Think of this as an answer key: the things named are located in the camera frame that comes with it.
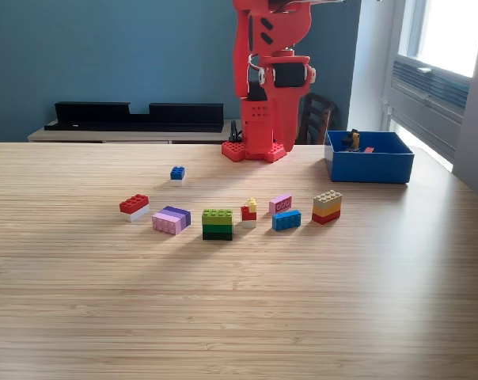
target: dark green lego brick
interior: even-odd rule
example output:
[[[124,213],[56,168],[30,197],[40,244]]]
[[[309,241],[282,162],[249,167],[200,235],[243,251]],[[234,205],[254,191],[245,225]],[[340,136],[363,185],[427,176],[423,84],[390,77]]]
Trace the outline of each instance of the dark green lego brick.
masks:
[[[216,232],[204,232],[202,234],[202,240],[223,240],[232,241],[233,234],[219,234]]]
[[[232,234],[233,233],[233,225],[217,225],[217,224],[204,224],[202,226],[203,232],[210,232],[212,234]]]
[[[232,210],[210,210],[206,209],[202,213],[202,224],[205,225],[233,225]]]

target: yellow lego brick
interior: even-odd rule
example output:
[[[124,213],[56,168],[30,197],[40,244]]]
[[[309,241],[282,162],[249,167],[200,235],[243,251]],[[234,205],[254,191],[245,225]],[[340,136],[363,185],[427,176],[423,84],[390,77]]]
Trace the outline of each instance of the yellow lego brick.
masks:
[[[330,214],[334,214],[337,211],[341,211],[341,203],[336,203],[334,206],[325,208],[325,210],[321,210],[320,208],[313,206],[313,213],[322,218],[325,218]]]
[[[343,195],[339,192],[331,190],[326,192],[321,196],[315,196],[313,199],[313,206],[319,208],[320,210],[325,210],[328,207],[334,206],[335,204],[341,204],[343,200]]]
[[[253,198],[248,199],[249,212],[256,213],[256,201]]]

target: red robot arm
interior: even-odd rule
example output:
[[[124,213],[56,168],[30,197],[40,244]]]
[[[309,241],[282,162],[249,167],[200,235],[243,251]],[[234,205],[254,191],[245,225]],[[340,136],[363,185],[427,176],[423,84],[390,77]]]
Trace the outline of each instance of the red robot arm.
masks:
[[[225,156],[273,162],[292,151],[299,101],[315,81],[316,71],[309,57],[296,56],[288,47],[308,33],[312,4],[342,1],[233,0],[237,11],[233,74],[241,99],[243,141],[224,143]],[[255,56],[258,66],[251,62]],[[250,67],[259,71],[258,84],[248,82]]]

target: wooden chair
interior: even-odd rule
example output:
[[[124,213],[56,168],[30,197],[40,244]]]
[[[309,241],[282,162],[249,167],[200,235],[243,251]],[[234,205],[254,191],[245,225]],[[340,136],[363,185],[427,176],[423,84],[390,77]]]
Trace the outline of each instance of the wooden chair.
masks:
[[[336,105],[315,93],[309,93],[304,98],[298,145],[323,145],[325,133],[331,123],[332,113]]]

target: white lego brick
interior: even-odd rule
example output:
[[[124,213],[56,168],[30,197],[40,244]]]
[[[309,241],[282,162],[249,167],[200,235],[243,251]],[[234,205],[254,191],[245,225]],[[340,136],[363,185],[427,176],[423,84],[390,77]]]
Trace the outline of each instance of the white lego brick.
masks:
[[[122,220],[126,220],[127,222],[133,222],[148,212],[150,212],[149,204],[141,208],[139,211],[134,212],[133,214],[125,214],[124,212],[120,212],[119,216]]]
[[[174,188],[180,188],[184,185],[184,178],[182,180],[170,180],[170,185]]]
[[[313,199],[313,206],[324,210],[328,207],[334,206],[335,204],[341,204],[343,200],[343,195],[339,192],[331,190],[326,192],[321,196],[315,196]]]
[[[256,220],[243,220],[241,225],[243,228],[256,228]]]

